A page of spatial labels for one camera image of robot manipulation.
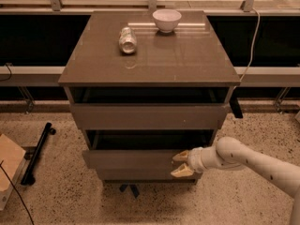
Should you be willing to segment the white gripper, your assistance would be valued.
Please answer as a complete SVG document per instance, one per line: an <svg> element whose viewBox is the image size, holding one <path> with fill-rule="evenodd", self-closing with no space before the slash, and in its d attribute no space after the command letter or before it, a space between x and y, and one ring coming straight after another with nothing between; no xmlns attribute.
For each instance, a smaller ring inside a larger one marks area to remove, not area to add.
<svg viewBox="0 0 300 225"><path fill-rule="evenodd" d="M177 169L171 172L171 175L177 178L188 177L195 173L203 173L206 168L203 165L202 160L203 148L194 148L190 151L182 151L172 157L173 161L187 162L181 164Z"/></svg>

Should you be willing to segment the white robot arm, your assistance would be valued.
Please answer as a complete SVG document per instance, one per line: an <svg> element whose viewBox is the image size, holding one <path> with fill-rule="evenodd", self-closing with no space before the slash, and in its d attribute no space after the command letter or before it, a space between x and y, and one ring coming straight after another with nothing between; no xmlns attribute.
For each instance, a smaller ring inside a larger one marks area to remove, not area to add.
<svg viewBox="0 0 300 225"><path fill-rule="evenodd" d="M188 177L210 169L233 171L248 167L293 198L290 225L300 225L300 167L248 148L232 137L222 137L213 146L185 150L172 158L181 165L173 177Z"/></svg>

